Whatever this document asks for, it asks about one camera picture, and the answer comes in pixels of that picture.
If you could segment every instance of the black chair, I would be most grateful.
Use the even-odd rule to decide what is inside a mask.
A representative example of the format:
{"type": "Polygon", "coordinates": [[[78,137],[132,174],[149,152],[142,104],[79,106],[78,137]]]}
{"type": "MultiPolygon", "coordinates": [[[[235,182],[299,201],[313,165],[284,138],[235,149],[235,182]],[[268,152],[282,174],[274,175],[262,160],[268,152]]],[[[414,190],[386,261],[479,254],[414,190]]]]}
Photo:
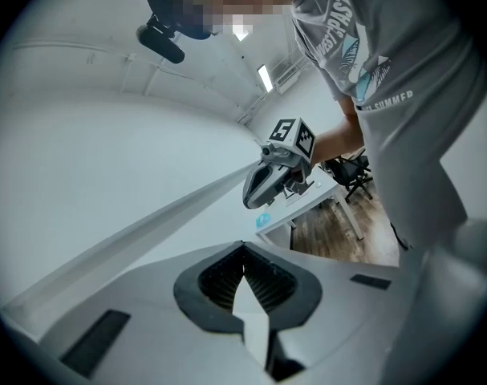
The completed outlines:
{"type": "Polygon", "coordinates": [[[364,184],[373,180],[368,177],[366,171],[368,158],[366,156],[359,156],[356,160],[346,160],[343,158],[334,158],[333,160],[324,161],[322,166],[326,171],[330,171],[332,176],[338,184],[341,184],[349,192],[345,197],[345,201],[348,202],[350,196],[355,192],[357,188],[362,188],[370,200],[373,197],[364,187],[364,184]]]}

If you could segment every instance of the black rectangular slot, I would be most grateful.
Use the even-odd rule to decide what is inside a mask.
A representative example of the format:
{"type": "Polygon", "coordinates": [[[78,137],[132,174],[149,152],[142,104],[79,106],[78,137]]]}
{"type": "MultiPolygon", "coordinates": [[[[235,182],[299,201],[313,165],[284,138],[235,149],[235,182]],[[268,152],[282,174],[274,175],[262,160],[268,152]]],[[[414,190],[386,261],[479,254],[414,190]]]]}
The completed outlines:
{"type": "Polygon", "coordinates": [[[85,378],[90,378],[130,317],[124,312],[106,311],[61,357],[61,362],[85,378]]]}
{"type": "Polygon", "coordinates": [[[373,288],[378,288],[379,290],[387,290],[391,285],[391,281],[382,278],[369,277],[367,275],[356,274],[350,281],[358,282],[359,284],[364,284],[365,286],[372,286],[373,288]]]}

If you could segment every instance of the ceiling light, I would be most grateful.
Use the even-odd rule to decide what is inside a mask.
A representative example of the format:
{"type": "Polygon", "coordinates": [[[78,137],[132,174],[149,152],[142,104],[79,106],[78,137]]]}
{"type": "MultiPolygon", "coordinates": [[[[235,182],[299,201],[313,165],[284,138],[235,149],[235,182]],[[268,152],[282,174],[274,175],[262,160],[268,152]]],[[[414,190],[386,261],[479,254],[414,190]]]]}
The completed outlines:
{"type": "Polygon", "coordinates": [[[233,34],[239,41],[242,41],[247,35],[249,35],[249,32],[242,24],[233,24],[233,34]]]}
{"type": "Polygon", "coordinates": [[[266,66],[260,66],[258,68],[258,73],[261,76],[261,80],[265,85],[265,88],[268,92],[272,91],[274,88],[272,81],[270,80],[270,76],[268,75],[268,71],[266,70],[266,66]]]}

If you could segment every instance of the wooden floor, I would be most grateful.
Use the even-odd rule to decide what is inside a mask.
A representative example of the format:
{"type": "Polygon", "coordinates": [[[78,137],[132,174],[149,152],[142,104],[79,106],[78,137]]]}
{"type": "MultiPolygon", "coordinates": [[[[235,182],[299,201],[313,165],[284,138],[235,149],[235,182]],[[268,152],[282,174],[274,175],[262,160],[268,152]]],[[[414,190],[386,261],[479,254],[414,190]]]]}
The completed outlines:
{"type": "Polygon", "coordinates": [[[357,190],[348,203],[363,230],[363,240],[357,240],[336,202],[325,200],[322,208],[316,207],[294,220],[297,228],[292,235],[292,249],[339,261],[398,266],[395,234],[373,181],[366,188],[373,200],[357,190]]]}

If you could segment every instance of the white table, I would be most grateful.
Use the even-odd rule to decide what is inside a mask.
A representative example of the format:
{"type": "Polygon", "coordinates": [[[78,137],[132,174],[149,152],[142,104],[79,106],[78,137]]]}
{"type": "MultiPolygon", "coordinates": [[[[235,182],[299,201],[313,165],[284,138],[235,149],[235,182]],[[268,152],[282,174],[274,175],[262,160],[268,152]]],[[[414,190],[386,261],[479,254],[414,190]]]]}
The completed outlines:
{"type": "Polygon", "coordinates": [[[298,198],[298,196],[291,197],[298,198],[293,203],[288,204],[288,201],[283,193],[275,197],[274,203],[270,207],[267,206],[265,208],[265,213],[270,215],[270,220],[262,227],[258,228],[256,234],[261,237],[264,242],[273,244],[273,242],[266,236],[267,233],[283,226],[286,223],[294,229],[295,225],[292,222],[293,219],[300,217],[302,214],[316,207],[327,198],[334,197],[339,202],[339,206],[345,213],[345,216],[354,229],[355,235],[358,239],[362,240],[364,237],[363,231],[361,231],[354,214],[345,201],[339,184],[336,183],[334,179],[324,172],[318,165],[313,168],[313,172],[308,177],[308,181],[314,181],[315,183],[312,184],[307,189],[306,193],[300,198],[298,198]]]}

